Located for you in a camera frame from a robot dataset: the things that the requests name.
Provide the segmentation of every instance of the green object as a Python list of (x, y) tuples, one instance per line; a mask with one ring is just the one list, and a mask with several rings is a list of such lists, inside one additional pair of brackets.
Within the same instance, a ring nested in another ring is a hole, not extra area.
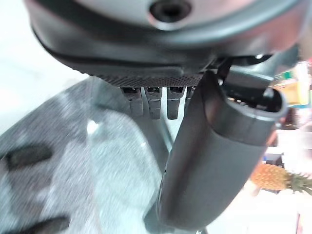
[(293, 73), (292, 72), (284, 72), (284, 73), (282, 73), (282, 77), (284, 79), (292, 79), (293, 78)]

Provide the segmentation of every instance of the yellow object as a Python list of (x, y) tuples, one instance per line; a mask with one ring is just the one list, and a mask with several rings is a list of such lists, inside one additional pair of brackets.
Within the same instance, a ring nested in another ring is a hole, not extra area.
[(288, 173), (281, 167), (259, 164), (251, 175), (251, 181), (261, 189), (284, 190)]
[(298, 174), (287, 172), (284, 168), (259, 164), (251, 175), (251, 181), (261, 189), (284, 190), (292, 189), (294, 192), (307, 192), (312, 195), (312, 179)]
[(308, 105), (309, 89), (302, 82), (296, 81), (289, 84), (274, 87), (281, 91), (287, 99), (289, 105)]

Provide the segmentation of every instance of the gray carpet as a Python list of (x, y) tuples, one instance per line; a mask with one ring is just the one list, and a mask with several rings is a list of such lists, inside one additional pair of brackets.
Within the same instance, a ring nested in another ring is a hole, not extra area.
[(0, 233), (57, 215), (71, 218), (66, 234), (184, 233), (160, 225), (153, 208), (172, 141), (166, 124), (128, 113), (119, 89), (89, 78), (0, 136), (0, 155), (34, 143), (54, 152), (16, 171), (0, 161)]

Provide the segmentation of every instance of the pineapple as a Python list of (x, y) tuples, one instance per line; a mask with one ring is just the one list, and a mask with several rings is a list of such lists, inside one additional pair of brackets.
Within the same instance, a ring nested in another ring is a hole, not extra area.
[(259, 164), (251, 175), (251, 181), (261, 189), (292, 189), (294, 192), (305, 191), (312, 195), (312, 179), (289, 173), (284, 168), (270, 164)]

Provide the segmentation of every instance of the screw hole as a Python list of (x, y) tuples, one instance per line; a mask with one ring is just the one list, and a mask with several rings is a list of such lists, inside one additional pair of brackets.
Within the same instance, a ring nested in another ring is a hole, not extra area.
[(174, 23), (187, 17), (191, 12), (191, 6), (182, 0), (161, 0), (151, 6), (150, 12), (158, 21)]

